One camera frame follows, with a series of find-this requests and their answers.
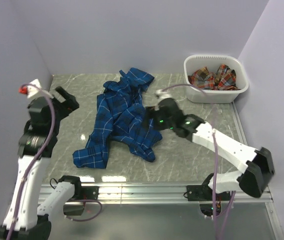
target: gray marble floor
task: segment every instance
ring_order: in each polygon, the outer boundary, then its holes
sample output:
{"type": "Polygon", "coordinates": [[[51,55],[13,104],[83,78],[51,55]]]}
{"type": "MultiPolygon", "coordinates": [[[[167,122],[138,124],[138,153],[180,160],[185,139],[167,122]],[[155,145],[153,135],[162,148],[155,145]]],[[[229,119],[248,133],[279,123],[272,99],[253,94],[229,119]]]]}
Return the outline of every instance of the gray marble floor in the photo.
{"type": "MultiPolygon", "coordinates": [[[[143,96],[145,106],[155,105],[156,90],[184,81],[183,74],[154,74],[154,77],[155,80],[143,96]]],[[[103,83],[119,79],[119,74],[54,76],[51,89],[62,86],[76,96],[80,108],[61,122],[58,143],[53,150],[44,183],[48,183],[50,178],[58,179],[62,175],[80,176],[84,182],[201,183],[214,170],[214,153],[177,137],[171,130],[163,131],[163,140],[153,147],[156,156],[153,163],[130,154],[128,146],[124,143],[112,142],[106,169],[77,168],[73,164],[72,153],[85,147],[93,130],[97,113],[97,95],[103,93],[103,83]]],[[[198,115],[209,122],[215,116],[216,129],[239,140],[230,104],[215,104],[214,110],[211,104],[188,101],[184,87],[171,89],[170,93],[184,113],[198,115]]],[[[219,173],[234,170],[231,164],[220,158],[219,173]]]]}

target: white plastic basket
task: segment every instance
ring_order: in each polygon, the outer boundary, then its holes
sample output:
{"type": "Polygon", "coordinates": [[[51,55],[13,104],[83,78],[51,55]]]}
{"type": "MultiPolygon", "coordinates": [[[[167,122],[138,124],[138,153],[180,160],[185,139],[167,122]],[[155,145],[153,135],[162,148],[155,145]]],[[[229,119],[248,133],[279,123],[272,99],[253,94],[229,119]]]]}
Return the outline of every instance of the white plastic basket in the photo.
{"type": "Polygon", "coordinates": [[[244,67],[234,57],[226,55],[192,55],[184,61],[185,82],[190,84],[188,75],[192,75],[196,70],[207,67],[208,71],[215,73],[221,64],[228,65],[236,73],[236,86],[240,90],[204,90],[208,97],[202,92],[191,87],[185,87],[187,99],[194,103],[229,104],[249,87],[248,77],[244,67]]]}

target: blue checkered fabric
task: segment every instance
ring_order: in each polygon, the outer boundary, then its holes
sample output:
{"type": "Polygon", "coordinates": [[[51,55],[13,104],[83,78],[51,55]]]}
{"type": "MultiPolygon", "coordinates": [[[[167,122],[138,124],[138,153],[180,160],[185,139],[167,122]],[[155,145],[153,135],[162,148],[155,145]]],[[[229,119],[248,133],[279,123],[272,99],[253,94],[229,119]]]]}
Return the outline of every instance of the blue checkered fabric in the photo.
{"type": "Polygon", "coordinates": [[[104,93],[97,96],[94,130],[85,148],[73,153],[73,163],[78,168],[105,169],[110,140],[127,144],[132,154],[148,162],[156,159],[151,147],[162,136],[153,129],[153,120],[148,129],[141,126],[145,114],[142,92],[154,77],[137,68],[131,68],[127,74],[121,70],[120,74],[119,82],[107,81],[104,93]]]}

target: lavender wall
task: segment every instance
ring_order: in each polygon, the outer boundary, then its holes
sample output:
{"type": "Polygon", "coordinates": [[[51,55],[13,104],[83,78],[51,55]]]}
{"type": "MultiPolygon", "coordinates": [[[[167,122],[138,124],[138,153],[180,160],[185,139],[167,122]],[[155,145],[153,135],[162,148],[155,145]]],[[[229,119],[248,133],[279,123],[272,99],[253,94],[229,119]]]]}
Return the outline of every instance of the lavender wall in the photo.
{"type": "Polygon", "coordinates": [[[27,116],[22,83],[39,78],[48,87],[51,75],[12,3],[0,0],[0,224],[12,197],[18,171],[18,140],[27,116]]]}
{"type": "Polygon", "coordinates": [[[236,101],[249,144],[273,154],[270,189],[284,230],[284,1],[270,0],[240,54],[249,91],[236,101]]]}
{"type": "Polygon", "coordinates": [[[12,0],[53,74],[183,72],[197,53],[238,57],[268,0],[12,0]]]}

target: orange plaid fabric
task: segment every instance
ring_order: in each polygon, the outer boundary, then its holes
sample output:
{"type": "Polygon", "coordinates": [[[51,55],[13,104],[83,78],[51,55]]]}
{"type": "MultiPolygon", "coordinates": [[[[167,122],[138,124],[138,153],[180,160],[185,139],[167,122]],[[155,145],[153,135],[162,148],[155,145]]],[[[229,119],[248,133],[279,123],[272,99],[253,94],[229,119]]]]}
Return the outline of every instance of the orange plaid fabric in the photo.
{"type": "Polygon", "coordinates": [[[188,76],[190,84],[204,90],[239,90],[236,79],[236,72],[225,64],[221,64],[216,73],[209,72],[207,67],[202,67],[188,76]]]}

